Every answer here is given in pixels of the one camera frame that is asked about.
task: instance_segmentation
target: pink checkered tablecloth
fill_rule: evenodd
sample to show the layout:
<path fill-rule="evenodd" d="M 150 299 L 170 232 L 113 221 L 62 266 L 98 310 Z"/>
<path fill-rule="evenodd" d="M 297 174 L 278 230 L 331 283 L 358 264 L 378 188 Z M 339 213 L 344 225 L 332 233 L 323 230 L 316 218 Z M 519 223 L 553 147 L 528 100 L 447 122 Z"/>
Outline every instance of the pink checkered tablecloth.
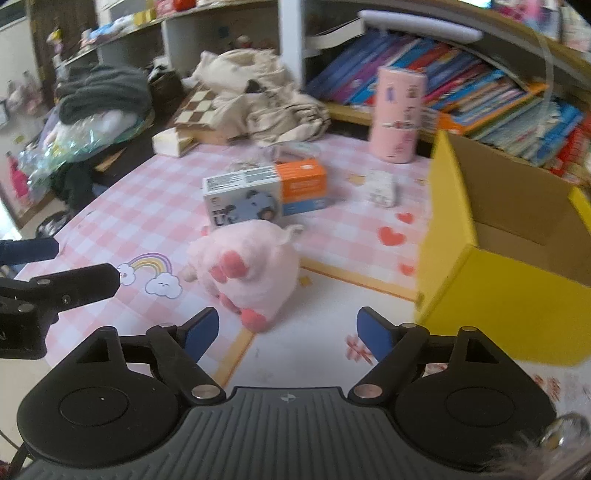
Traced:
<path fill-rule="evenodd" d="M 392 286 L 390 293 L 410 296 L 429 211 L 424 185 L 428 159 L 388 164 L 371 156 L 366 142 L 335 135 L 316 145 L 335 203 L 283 219 L 306 227 L 297 243 L 303 265 L 351 283 L 375 280 Z M 99 326 L 114 325 L 121 335 L 137 335 L 158 323 L 181 324 L 212 303 L 197 284 L 176 276 L 186 262 L 187 244 L 207 225 L 202 178 L 225 171 L 232 160 L 258 155 L 253 145 L 200 145 L 178 159 L 156 155 L 59 232 L 58 257 L 26 266 L 20 279 L 109 262 L 122 272 L 122 286 L 113 299 L 60 315 L 47 336 L 50 365 Z M 396 174 L 397 207 L 384 209 L 362 200 L 363 176 L 371 169 Z M 234 314 L 218 311 L 220 336 L 200 365 L 224 383 L 252 336 Z"/>

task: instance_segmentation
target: open cardboard box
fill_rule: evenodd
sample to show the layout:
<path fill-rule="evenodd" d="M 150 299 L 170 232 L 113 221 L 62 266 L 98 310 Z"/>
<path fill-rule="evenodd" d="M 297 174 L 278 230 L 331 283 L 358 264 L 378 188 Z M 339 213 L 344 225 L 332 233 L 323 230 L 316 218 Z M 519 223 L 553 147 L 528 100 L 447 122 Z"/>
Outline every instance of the open cardboard box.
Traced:
<path fill-rule="evenodd" d="M 591 206 L 571 184 L 439 132 L 417 320 L 437 335 L 481 329 L 516 359 L 591 355 Z"/>

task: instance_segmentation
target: purple book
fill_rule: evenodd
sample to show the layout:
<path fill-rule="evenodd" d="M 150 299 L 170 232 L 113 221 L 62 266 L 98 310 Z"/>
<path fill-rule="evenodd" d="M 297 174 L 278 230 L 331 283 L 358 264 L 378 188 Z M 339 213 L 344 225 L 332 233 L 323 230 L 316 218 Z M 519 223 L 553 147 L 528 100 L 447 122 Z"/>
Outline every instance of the purple book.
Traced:
<path fill-rule="evenodd" d="M 345 104 L 361 86 L 376 75 L 379 67 L 384 65 L 392 56 L 396 55 L 396 52 L 400 50 L 400 47 L 410 40 L 411 38 L 408 36 L 396 38 L 390 47 L 386 48 L 386 50 L 378 55 L 374 61 L 370 61 L 365 67 L 361 68 L 350 82 L 345 83 L 340 89 L 338 89 L 331 97 L 331 100 Z"/>

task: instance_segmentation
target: checkered wooden box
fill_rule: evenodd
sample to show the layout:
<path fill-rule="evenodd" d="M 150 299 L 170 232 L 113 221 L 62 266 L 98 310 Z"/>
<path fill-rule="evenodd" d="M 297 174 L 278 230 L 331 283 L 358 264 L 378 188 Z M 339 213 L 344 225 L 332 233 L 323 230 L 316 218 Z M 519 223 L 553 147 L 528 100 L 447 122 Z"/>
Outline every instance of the checkered wooden box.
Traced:
<path fill-rule="evenodd" d="M 188 132 L 201 143 L 227 145 L 228 138 L 209 127 L 215 111 L 213 107 L 215 97 L 216 94 L 205 85 L 198 84 L 174 113 L 169 126 Z"/>

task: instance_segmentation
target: cloud illustration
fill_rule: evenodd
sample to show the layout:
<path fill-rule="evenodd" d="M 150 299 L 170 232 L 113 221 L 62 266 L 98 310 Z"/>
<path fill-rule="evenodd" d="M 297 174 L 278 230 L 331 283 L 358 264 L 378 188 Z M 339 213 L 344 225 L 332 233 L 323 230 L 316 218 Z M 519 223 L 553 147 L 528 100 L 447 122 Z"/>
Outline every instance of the cloud illustration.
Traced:
<path fill-rule="evenodd" d="M 131 285 L 135 281 L 135 272 L 127 263 L 122 263 L 117 267 L 119 270 L 119 278 L 122 285 Z"/>
<path fill-rule="evenodd" d="M 178 283 L 178 277 L 164 272 L 146 283 L 146 292 L 158 295 L 158 297 L 175 299 L 183 292 L 183 289 Z"/>

